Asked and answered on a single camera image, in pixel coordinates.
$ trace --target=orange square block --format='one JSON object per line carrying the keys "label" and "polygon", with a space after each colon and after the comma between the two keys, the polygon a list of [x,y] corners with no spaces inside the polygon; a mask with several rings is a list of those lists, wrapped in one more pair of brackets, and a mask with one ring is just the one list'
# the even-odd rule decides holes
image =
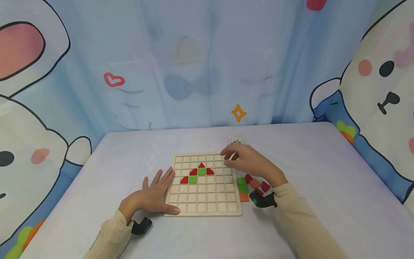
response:
{"label": "orange square block", "polygon": [[251,180],[250,182],[249,182],[249,184],[253,187],[253,188],[257,188],[257,187],[259,187],[260,186],[260,183],[259,183],[259,181],[257,180],[257,179],[253,179],[253,180]]}
{"label": "orange square block", "polygon": [[249,201],[249,194],[240,192],[239,196],[240,196],[240,202],[248,202]]}

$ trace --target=pattern card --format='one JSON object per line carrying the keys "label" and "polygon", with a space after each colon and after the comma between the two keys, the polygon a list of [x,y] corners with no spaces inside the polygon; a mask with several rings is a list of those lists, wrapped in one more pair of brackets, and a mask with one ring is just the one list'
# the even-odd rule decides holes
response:
{"label": "pattern card", "polygon": [[241,143],[244,145],[247,145],[247,138],[246,137],[235,137],[235,136],[229,136],[227,140],[227,144],[234,144],[234,143]]}

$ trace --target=left hand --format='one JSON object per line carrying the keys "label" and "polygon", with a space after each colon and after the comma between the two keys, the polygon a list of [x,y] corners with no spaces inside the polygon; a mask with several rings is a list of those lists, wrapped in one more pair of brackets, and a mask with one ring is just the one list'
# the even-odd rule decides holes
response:
{"label": "left hand", "polygon": [[127,222],[130,222],[132,216],[139,210],[174,215],[180,213],[179,208],[164,202],[164,194],[175,176],[173,168],[170,167],[162,178],[161,175],[162,170],[160,169],[150,186],[148,186],[148,177],[145,177],[142,182],[142,190],[131,193],[121,202],[119,211],[124,215]]}

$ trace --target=beige sleeve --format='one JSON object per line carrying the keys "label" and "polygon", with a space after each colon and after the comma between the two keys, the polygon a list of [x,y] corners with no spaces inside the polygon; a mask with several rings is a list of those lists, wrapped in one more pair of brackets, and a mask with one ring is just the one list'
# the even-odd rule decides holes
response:
{"label": "beige sleeve", "polygon": [[133,221],[127,224],[122,213],[117,210],[111,220],[105,221],[101,231],[84,259],[116,259],[131,238]]}
{"label": "beige sleeve", "polygon": [[348,258],[291,184],[273,188],[273,192],[276,221],[300,259]]}

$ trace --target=black wrist strap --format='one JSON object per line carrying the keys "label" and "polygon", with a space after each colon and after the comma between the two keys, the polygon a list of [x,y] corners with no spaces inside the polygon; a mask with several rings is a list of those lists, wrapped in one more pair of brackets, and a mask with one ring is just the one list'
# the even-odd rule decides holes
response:
{"label": "black wrist strap", "polygon": [[133,220],[133,222],[131,233],[134,235],[145,234],[152,225],[152,221],[147,217],[145,217],[140,224],[138,224],[135,220]]}
{"label": "black wrist strap", "polygon": [[274,200],[274,192],[263,197],[258,191],[255,190],[249,196],[253,203],[259,208],[267,208],[270,206],[277,208],[277,203]]}

